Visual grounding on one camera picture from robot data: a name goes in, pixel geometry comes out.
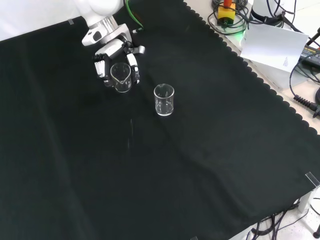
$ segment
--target clear glass beaker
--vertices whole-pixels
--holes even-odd
[[[110,74],[114,82],[114,88],[119,93],[126,93],[131,88],[131,67],[124,63],[116,63],[111,67]]]
[[[169,84],[159,84],[154,91],[155,110],[160,116],[169,116],[174,111],[175,90]]]

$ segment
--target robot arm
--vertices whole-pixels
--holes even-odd
[[[82,40],[84,46],[99,42],[103,45],[93,58],[97,76],[107,87],[112,87],[111,61],[121,52],[131,67],[132,82],[139,83],[140,75],[134,54],[143,54],[145,48],[133,48],[130,31],[126,24],[118,25],[113,14],[123,7],[122,0],[74,0],[89,31]]]
[[[86,24],[91,28],[101,20],[112,17],[123,7],[121,0],[73,0]]]

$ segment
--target paper sheet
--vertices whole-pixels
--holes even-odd
[[[291,72],[308,40],[303,33],[265,25],[250,24],[241,43],[241,57]]]

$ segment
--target green cable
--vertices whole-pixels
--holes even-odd
[[[141,22],[138,21],[138,19],[136,19],[136,17],[132,14],[131,10],[130,10],[130,7],[129,7],[129,3],[128,3],[129,0],[125,0],[125,6],[126,6],[126,9],[130,15],[130,17],[137,23],[139,24],[142,28],[144,28],[144,26],[141,24]]]

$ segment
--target table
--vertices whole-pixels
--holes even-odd
[[[316,134],[182,1],[134,10],[147,51],[125,95],[95,79],[83,19],[1,43],[3,239],[226,240],[313,189]],[[164,79],[175,112],[160,118]]]

